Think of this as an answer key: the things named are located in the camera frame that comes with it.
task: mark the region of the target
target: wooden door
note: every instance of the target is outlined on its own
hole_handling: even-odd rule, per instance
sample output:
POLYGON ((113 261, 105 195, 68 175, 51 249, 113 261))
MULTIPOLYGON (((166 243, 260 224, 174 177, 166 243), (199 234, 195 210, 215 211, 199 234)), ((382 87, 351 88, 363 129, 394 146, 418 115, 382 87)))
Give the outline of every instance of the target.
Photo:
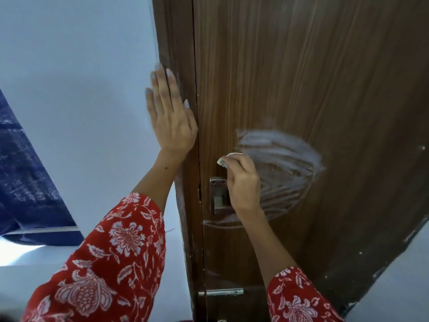
MULTIPOLYGON (((244 288, 207 296, 209 318, 269 319, 246 232, 210 212, 209 179, 226 176, 216 161, 240 148, 238 133, 277 131, 320 155, 325 169, 300 158, 315 174, 300 201, 271 201, 270 224, 343 314, 426 221, 428 9, 429 0, 193 0, 205 285, 244 288)), ((268 162, 257 164, 269 188, 279 167, 268 162)))

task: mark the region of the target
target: red floral top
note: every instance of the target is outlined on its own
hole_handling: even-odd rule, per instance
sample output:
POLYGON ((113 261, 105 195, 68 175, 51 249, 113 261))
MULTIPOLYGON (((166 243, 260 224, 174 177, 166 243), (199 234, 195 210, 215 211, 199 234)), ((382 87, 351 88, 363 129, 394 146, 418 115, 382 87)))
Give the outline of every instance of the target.
MULTIPOLYGON (((164 239, 158 206, 131 193, 35 290, 21 320, 147 321, 164 270, 164 239)), ((267 292, 273 322, 342 321, 298 268, 276 275, 267 292)))

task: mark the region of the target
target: door latch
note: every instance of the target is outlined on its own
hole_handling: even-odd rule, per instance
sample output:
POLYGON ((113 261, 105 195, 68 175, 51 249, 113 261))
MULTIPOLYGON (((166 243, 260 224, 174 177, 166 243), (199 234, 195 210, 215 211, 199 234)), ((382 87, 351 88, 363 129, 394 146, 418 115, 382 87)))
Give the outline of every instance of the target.
POLYGON ((235 213, 229 199, 227 180, 222 177, 210 178, 210 211, 213 215, 235 213))

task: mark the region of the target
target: navy blue curtain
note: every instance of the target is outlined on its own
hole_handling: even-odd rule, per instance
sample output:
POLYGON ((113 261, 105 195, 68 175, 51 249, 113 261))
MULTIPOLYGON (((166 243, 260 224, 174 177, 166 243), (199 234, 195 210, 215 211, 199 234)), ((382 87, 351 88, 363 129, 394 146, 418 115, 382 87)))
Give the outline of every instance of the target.
POLYGON ((25 245, 79 245, 79 231, 4 235, 65 226, 76 224, 0 90, 0 236, 25 245))

